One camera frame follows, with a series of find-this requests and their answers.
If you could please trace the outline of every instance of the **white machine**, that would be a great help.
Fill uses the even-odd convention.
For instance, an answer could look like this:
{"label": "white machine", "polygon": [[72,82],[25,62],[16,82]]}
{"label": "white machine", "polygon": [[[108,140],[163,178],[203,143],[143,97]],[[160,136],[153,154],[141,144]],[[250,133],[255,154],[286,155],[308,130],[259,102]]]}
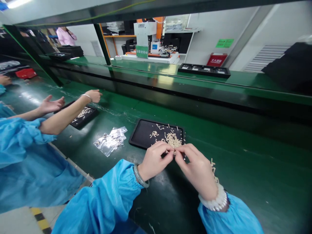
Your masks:
{"label": "white machine", "polygon": [[164,49],[161,46],[160,41],[157,41],[157,22],[143,22],[143,23],[134,23],[134,34],[136,35],[136,43],[138,46],[147,46],[149,48],[149,53],[154,54],[150,55],[148,59],[137,57],[134,54],[123,55],[122,59],[136,60],[136,61],[149,61],[149,62],[158,62],[158,63],[169,63],[177,64],[180,60],[179,53],[171,54],[167,52],[167,49]]}
{"label": "white machine", "polygon": [[149,42],[156,41],[157,23],[143,22],[134,23],[134,35],[136,35],[136,43],[138,46],[150,46]]}

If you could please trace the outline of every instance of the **red box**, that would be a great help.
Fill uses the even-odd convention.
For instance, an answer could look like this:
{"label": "red box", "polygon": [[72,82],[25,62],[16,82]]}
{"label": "red box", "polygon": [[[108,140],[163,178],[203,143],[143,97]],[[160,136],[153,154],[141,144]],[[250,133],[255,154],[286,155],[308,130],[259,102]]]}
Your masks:
{"label": "red box", "polygon": [[207,66],[221,67],[228,54],[211,53]]}
{"label": "red box", "polygon": [[30,79],[37,75],[37,73],[32,68],[22,69],[18,72],[15,72],[15,74],[21,79]]}

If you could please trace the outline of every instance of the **pink shirt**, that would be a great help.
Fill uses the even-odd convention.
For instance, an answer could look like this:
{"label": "pink shirt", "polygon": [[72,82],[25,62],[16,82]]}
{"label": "pink shirt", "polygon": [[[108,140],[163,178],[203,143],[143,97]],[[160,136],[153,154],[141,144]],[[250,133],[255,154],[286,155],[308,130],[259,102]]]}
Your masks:
{"label": "pink shirt", "polygon": [[58,35],[59,42],[61,45],[75,45],[75,41],[77,41],[77,37],[73,34],[70,36],[70,34],[66,31],[64,31],[61,28],[58,28],[56,30],[56,34]]}

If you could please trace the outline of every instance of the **cable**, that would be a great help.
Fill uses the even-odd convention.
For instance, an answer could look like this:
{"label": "cable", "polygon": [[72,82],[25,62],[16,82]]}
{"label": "cable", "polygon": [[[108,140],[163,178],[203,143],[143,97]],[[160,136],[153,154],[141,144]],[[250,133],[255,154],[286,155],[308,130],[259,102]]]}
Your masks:
{"label": "cable", "polygon": [[155,18],[153,18],[153,20],[155,20],[157,23],[164,23],[167,19],[167,16],[165,17],[165,19],[163,20],[163,22],[158,22]]}
{"label": "cable", "polygon": [[114,11],[111,11],[111,12],[108,12],[108,13],[104,13],[104,14],[101,14],[101,15],[98,15],[98,16],[94,16],[94,17],[91,17],[91,18],[87,18],[87,19],[83,19],[83,20],[80,19],[80,20],[74,20],[74,21],[68,21],[68,22],[62,22],[62,23],[49,23],[49,24],[28,24],[28,25],[27,24],[14,24],[14,25],[15,26],[19,26],[19,27],[38,27],[38,26],[45,26],[45,25],[60,25],[60,24],[78,23],[78,22],[82,22],[82,21],[86,21],[86,20],[97,19],[97,18],[106,16],[106,15],[109,15],[109,14],[112,14],[112,13],[115,13],[115,12],[118,12],[118,11],[121,11],[121,10],[128,9],[128,8],[136,6],[136,5],[149,3],[149,2],[154,2],[154,1],[155,0],[147,0],[147,1],[144,1],[144,2],[134,3],[134,4],[131,4],[129,6],[125,6],[123,8],[120,8],[118,10],[114,10]]}

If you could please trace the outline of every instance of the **silver bracelet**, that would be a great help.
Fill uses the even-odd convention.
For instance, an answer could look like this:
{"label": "silver bracelet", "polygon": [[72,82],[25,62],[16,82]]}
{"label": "silver bracelet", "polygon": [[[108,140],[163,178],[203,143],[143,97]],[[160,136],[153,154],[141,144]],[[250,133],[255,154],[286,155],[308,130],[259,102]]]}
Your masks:
{"label": "silver bracelet", "polygon": [[215,200],[205,201],[201,195],[198,195],[201,203],[211,211],[220,211],[228,204],[228,196],[221,184],[217,183],[218,196]]}
{"label": "silver bracelet", "polygon": [[139,174],[139,171],[137,170],[137,166],[138,164],[134,164],[134,167],[133,167],[133,171],[134,171],[134,174],[136,176],[136,179],[138,180],[139,184],[142,185],[144,188],[148,188],[150,186],[150,183],[148,181],[148,183],[146,183],[141,175]]}
{"label": "silver bracelet", "polygon": [[82,94],[82,95],[80,95],[79,97],[81,97],[81,96],[86,96],[86,97],[90,98],[91,102],[93,102],[92,98],[91,98],[89,95],[87,95],[87,94]]}

